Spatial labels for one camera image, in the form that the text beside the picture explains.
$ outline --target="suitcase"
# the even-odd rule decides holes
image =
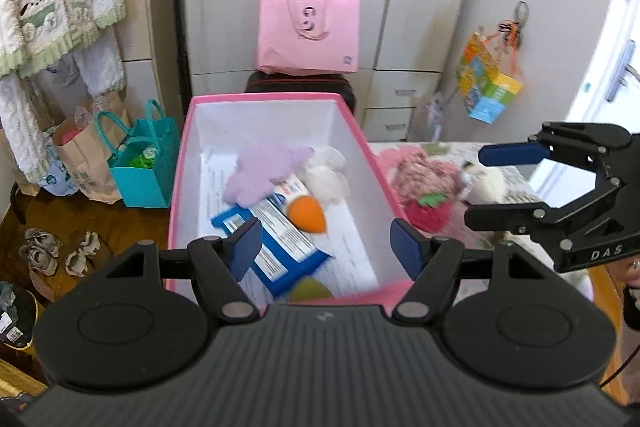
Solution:
[[[341,95],[352,114],[356,109],[356,96],[351,84],[341,74],[289,76],[255,71],[249,77],[244,92],[334,92]]]

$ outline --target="orange makeup sponge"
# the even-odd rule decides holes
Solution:
[[[326,219],[316,198],[300,196],[287,208],[287,217],[300,230],[310,233],[326,232]]]

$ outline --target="black wristband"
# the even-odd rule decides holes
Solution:
[[[638,297],[632,295],[631,290],[634,293],[638,293]],[[640,331],[640,309],[636,303],[639,303],[640,299],[640,288],[630,288],[629,286],[625,286],[625,289],[622,293],[623,295],[623,315],[625,317],[626,325],[629,326],[632,330]]]

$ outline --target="person's hand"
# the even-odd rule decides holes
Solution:
[[[640,288],[640,258],[627,257],[607,264],[607,270],[614,281]]]

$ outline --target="purple fluffy object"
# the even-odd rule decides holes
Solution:
[[[313,155],[311,147],[290,149],[281,143],[256,144],[242,150],[236,172],[226,181],[223,200],[249,208],[273,192],[274,184],[283,182]]]

